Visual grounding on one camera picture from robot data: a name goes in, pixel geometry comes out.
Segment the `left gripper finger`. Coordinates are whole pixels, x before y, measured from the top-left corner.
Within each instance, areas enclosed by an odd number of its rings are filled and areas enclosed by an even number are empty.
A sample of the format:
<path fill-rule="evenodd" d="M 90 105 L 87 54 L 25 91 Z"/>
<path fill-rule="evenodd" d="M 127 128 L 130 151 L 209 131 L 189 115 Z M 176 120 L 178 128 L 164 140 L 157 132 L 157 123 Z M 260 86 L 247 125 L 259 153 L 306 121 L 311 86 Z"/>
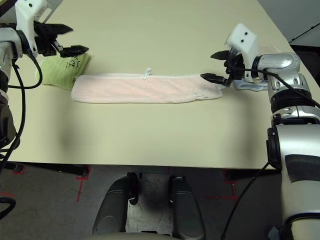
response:
<path fill-rule="evenodd" d="M 63 47 L 59 54 L 62 58 L 70 58 L 82 55 L 86 53 L 88 50 L 88 47 L 82 45 L 72 45 L 70 47 Z"/>
<path fill-rule="evenodd" d="M 49 24 L 49 27 L 54 34 L 66 34 L 73 31 L 71 27 L 65 24 Z"/>

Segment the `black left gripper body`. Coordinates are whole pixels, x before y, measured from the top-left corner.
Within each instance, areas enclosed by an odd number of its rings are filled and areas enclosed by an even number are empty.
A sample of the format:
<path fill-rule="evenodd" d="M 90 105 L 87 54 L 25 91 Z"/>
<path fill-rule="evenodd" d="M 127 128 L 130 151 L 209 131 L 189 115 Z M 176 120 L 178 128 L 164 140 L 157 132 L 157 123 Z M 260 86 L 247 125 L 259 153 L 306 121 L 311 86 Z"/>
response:
<path fill-rule="evenodd" d="M 35 23 L 35 43 L 37 51 L 44 57 L 55 56 L 62 51 L 62 47 L 57 42 L 60 34 L 60 24 Z"/>

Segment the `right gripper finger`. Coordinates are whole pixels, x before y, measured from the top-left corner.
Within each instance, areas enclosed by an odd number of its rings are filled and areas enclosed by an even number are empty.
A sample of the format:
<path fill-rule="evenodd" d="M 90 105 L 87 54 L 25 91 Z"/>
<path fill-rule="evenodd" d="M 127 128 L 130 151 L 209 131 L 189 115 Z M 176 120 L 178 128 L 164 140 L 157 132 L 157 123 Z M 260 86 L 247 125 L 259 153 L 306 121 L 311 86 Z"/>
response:
<path fill-rule="evenodd" d="M 202 73 L 200 75 L 204 80 L 213 83 L 213 84 L 218 84 L 222 85 L 224 87 L 228 87 L 228 80 L 224 78 L 223 76 L 216 75 L 214 73 Z"/>
<path fill-rule="evenodd" d="M 212 54 L 210 57 L 216 60 L 227 60 L 229 58 L 229 51 L 228 50 L 218 51 Z"/>

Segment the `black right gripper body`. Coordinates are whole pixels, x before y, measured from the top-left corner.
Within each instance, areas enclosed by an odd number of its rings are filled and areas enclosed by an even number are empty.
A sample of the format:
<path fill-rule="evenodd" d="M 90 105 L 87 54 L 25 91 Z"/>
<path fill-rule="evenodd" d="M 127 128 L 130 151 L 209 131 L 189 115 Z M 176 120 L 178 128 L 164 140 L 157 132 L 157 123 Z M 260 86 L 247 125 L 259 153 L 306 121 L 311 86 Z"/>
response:
<path fill-rule="evenodd" d="M 228 75 L 228 78 L 224 81 L 226 87 L 229 87 L 233 81 L 240 81 L 244 78 L 245 65 L 242 54 L 234 55 L 229 53 L 224 66 Z"/>

